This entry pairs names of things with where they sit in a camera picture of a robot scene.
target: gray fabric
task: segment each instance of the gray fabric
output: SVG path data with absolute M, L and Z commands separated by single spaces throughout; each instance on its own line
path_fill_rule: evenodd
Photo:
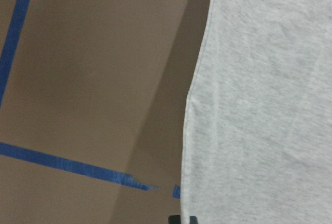
M 211 0 L 182 223 L 332 223 L 332 0 Z

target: black object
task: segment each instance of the black object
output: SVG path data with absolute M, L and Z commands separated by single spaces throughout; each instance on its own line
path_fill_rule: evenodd
M 181 224 L 181 216 L 180 215 L 171 215 L 168 217 L 168 224 Z M 197 217 L 190 217 L 190 224 L 198 224 Z

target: blue tape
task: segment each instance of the blue tape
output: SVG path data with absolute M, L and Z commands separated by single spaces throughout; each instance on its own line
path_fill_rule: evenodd
M 30 0 L 16 0 L 4 48 L 0 57 L 0 107 Z
M 58 170 L 68 171 L 104 181 L 110 181 L 112 183 L 121 184 L 136 189 L 149 190 L 159 188 L 146 184 L 140 184 L 135 181 L 129 174 L 124 174 L 86 163 L 48 155 L 38 151 L 20 148 L 2 142 L 0 142 L 0 155 L 24 160 L 27 162 L 37 163 Z
M 181 196 L 181 188 L 180 186 L 175 185 L 173 189 L 173 197 L 180 199 Z

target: cardboard surface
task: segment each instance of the cardboard surface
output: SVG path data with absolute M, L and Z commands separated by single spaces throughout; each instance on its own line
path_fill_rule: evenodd
M 0 2 L 0 44 L 15 0 Z M 131 174 L 142 191 L 0 156 L 0 222 L 167 223 L 209 0 L 31 0 L 1 142 Z

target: blue line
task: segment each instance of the blue line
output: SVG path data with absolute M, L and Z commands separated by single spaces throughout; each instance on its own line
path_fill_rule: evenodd
M 14 12 L 0 57 L 0 107 L 30 0 L 16 0 Z
M 20 159 L 26 162 L 37 163 L 58 170 L 68 171 L 104 181 L 110 181 L 112 183 L 121 184 L 136 189 L 149 190 L 159 188 L 146 184 L 140 184 L 135 181 L 129 174 L 124 174 L 86 163 L 48 155 L 38 151 L 20 148 L 2 142 L 0 142 L 0 155 Z
M 173 197 L 180 199 L 181 196 L 181 188 L 180 186 L 175 185 L 173 189 Z

